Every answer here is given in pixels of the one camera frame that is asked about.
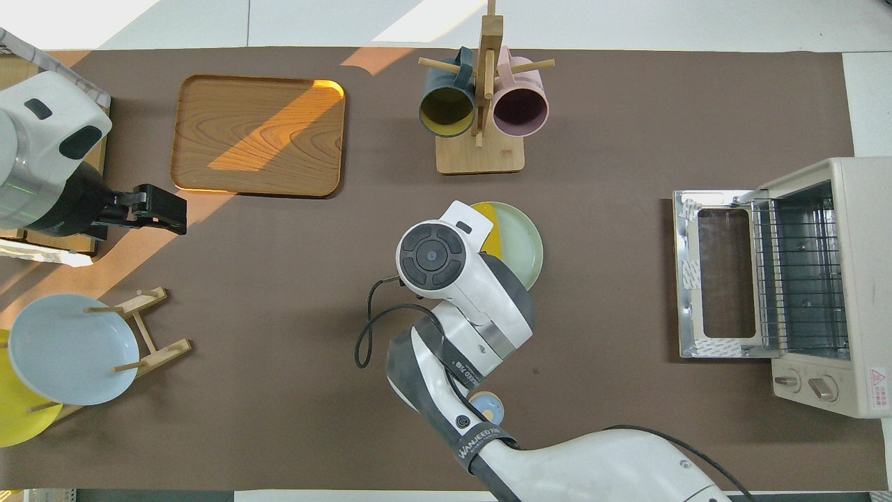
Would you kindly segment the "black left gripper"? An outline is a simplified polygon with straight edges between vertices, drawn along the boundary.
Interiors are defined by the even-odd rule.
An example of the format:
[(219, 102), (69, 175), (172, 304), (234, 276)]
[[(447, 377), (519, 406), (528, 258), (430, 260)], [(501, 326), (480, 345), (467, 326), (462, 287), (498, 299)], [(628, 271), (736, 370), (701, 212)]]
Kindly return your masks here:
[[(158, 219), (150, 215), (157, 197)], [(163, 228), (176, 235), (187, 234), (187, 201), (156, 185), (138, 185), (134, 192), (102, 192), (99, 200), (98, 225)]]

